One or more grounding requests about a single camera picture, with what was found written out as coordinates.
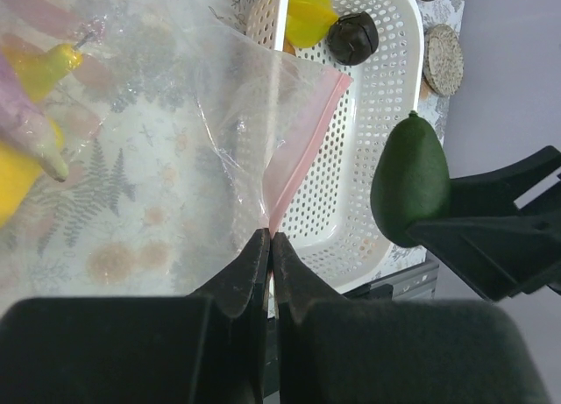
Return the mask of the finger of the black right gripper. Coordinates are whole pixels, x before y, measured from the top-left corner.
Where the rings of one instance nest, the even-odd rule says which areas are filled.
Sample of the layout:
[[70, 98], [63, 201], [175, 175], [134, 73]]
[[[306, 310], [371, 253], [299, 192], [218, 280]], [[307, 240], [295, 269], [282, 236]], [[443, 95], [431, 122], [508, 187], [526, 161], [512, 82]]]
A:
[[560, 186], [515, 203], [559, 168], [560, 152], [548, 145], [510, 166], [455, 178], [449, 215], [413, 223], [407, 233], [485, 300], [544, 286], [559, 291]]

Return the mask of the purple toy eggplant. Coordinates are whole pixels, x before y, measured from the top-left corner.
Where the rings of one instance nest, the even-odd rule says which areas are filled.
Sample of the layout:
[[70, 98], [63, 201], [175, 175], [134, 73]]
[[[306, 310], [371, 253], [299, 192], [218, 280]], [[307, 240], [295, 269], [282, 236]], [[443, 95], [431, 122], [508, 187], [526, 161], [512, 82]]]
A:
[[55, 131], [39, 107], [25, 93], [13, 67], [1, 54], [1, 140], [34, 158], [54, 180], [69, 175], [57, 146]]

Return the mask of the yellow toy mango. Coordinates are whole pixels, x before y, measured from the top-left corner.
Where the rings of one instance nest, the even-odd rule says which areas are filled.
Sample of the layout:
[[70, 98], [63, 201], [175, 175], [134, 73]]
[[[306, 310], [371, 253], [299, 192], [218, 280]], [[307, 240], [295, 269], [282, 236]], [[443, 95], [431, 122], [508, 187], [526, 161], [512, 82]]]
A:
[[38, 157], [1, 140], [1, 226], [16, 213], [43, 173]]

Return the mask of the green toy avocado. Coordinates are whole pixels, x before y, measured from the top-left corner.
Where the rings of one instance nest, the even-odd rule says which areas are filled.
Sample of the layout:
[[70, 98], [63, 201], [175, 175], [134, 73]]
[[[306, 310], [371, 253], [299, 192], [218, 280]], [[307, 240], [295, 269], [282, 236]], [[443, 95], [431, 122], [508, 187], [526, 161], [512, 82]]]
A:
[[412, 110], [390, 132], [370, 192], [373, 219], [392, 243], [418, 245], [410, 225], [447, 216], [451, 178], [444, 149], [429, 122]]

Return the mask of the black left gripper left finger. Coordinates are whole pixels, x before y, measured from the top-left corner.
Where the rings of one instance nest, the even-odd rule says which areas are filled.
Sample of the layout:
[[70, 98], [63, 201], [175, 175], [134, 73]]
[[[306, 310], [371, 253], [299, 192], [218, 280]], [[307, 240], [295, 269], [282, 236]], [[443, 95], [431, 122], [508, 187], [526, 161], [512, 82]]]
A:
[[260, 403], [270, 234], [192, 294], [30, 298], [1, 320], [4, 403]]

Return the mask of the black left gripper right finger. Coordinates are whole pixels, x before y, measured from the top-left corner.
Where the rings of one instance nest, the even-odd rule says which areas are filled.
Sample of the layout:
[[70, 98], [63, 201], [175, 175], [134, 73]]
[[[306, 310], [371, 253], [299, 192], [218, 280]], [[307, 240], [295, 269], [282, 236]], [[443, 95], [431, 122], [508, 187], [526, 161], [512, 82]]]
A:
[[483, 301], [349, 300], [271, 243], [283, 403], [547, 403], [512, 319]]

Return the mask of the yellow toy banana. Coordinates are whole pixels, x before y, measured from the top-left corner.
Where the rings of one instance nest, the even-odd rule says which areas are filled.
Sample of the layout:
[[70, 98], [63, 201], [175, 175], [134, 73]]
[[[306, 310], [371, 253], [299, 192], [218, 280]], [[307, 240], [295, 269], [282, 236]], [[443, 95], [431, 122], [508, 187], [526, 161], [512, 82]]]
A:
[[46, 98], [60, 80], [83, 62], [82, 53], [71, 44], [59, 44], [45, 53], [4, 47], [3, 54], [34, 103]]

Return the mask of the clear zip top bag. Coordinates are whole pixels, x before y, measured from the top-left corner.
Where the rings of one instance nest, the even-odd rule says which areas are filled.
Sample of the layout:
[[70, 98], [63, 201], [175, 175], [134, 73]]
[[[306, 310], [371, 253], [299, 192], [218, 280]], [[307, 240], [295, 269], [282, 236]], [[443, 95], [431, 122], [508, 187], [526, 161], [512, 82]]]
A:
[[69, 175], [1, 226], [5, 306], [195, 290], [278, 229], [351, 82], [196, 0], [1, 0], [1, 54], [59, 44], [83, 62], [36, 104]]

